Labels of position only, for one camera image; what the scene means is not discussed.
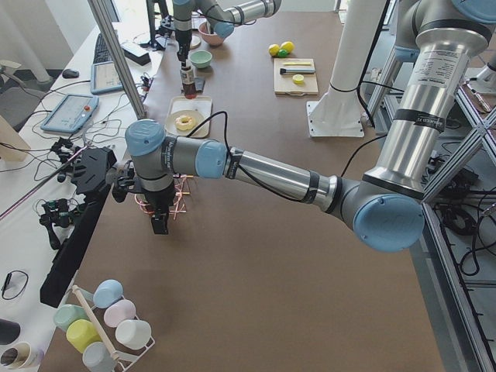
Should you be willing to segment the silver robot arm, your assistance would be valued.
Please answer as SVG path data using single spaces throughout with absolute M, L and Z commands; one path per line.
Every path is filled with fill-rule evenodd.
M 305 99 L 274 93 L 273 66 L 266 51 L 271 43 L 293 40 L 298 56 L 315 60 L 318 81 L 323 83 L 334 63 L 341 32 L 339 18 L 330 12 L 280 12 L 238 28 L 225 45 L 214 50 L 207 91 L 220 115 L 212 122 L 211 134 L 216 139 L 227 136 L 230 145 L 247 152 L 323 176 L 345 172 L 360 178 L 378 156 L 373 131 L 367 130 L 366 147 L 358 154 L 353 153 L 360 144 L 357 138 L 311 138 Z M 318 207 L 286 201 L 227 178 L 197 178 L 187 214 L 170 220 L 169 228 L 167 235 L 157 235 L 133 200 L 108 201 L 93 243 L 136 260 L 321 252 L 379 255 Z
M 236 26 L 248 24 L 277 13 L 281 0 L 248 1 L 223 9 L 214 0 L 173 0 L 174 34 L 178 44 L 177 58 L 182 66 L 188 62 L 192 39 L 192 13 L 199 11 L 221 38 L 230 36 Z

